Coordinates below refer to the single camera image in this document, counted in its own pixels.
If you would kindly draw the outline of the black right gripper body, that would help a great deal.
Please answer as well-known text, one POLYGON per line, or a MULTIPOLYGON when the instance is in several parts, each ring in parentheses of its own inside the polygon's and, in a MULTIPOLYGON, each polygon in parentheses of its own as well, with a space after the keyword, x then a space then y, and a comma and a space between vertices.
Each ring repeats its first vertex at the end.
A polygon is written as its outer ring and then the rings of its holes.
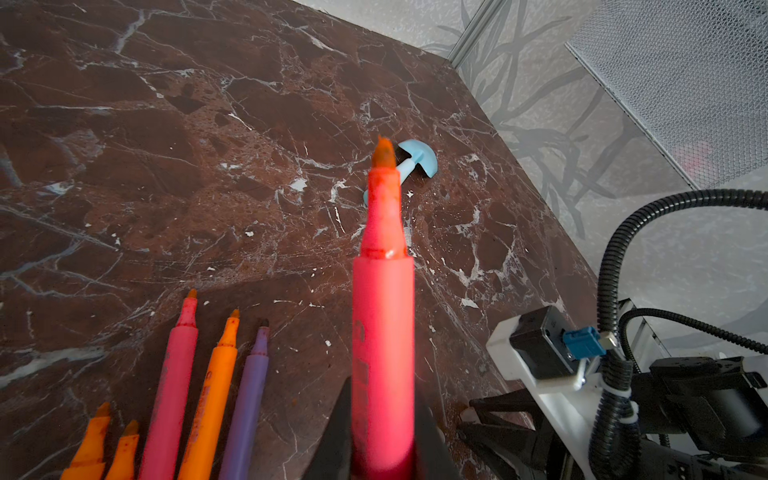
POLYGON ((766 478, 766 356, 659 359, 610 406, 607 427, 595 425, 602 393, 592 375, 539 396, 587 478, 766 478))

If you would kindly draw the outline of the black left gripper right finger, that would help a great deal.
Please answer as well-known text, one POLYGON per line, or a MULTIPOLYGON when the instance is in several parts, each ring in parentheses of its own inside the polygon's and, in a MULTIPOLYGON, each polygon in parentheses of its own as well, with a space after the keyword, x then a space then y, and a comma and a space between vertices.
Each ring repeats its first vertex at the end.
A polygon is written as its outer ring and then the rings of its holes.
POLYGON ((459 480, 460 473, 420 390, 415 391, 414 479, 459 480))

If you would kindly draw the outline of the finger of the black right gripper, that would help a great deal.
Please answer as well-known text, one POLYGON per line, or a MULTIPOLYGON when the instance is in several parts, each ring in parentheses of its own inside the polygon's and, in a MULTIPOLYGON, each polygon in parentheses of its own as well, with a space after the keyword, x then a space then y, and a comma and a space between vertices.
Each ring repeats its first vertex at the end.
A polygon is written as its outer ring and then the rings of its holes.
POLYGON ((474 409, 480 423, 494 426, 509 427, 512 422, 504 420, 499 413, 526 413, 531 417, 530 429, 540 427, 540 408, 527 389, 521 389, 506 394, 473 399, 469 406, 474 409))
POLYGON ((547 479, 549 433, 516 424, 460 423, 460 439, 499 479, 547 479))

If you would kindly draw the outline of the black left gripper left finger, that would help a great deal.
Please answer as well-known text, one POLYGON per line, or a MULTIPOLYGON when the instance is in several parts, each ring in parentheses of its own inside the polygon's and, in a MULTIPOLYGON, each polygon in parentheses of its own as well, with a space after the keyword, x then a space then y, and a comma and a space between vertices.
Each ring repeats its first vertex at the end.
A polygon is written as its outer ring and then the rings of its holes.
POLYGON ((302 480, 349 480, 352 466, 351 378, 336 399, 315 453, 302 480))

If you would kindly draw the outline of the purple marker pen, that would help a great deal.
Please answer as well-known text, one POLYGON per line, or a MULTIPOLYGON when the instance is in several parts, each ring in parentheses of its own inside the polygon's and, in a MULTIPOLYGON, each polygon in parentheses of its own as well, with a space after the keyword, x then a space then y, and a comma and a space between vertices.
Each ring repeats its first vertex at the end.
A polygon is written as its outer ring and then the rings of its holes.
POLYGON ((261 319, 241 376, 219 472, 220 479, 247 478, 268 372, 269 332, 269 321, 261 319))

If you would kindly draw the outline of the pink highlighter pen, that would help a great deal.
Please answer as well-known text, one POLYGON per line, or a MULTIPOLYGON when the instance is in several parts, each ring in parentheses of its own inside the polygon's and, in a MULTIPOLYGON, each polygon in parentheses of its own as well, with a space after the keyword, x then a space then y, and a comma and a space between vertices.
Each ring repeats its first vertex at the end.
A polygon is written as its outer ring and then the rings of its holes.
POLYGON ((407 252, 400 174, 382 137, 368 172, 367 222, 353 265, 351 434, 363 479, 414 475, 414 260, 407 252))

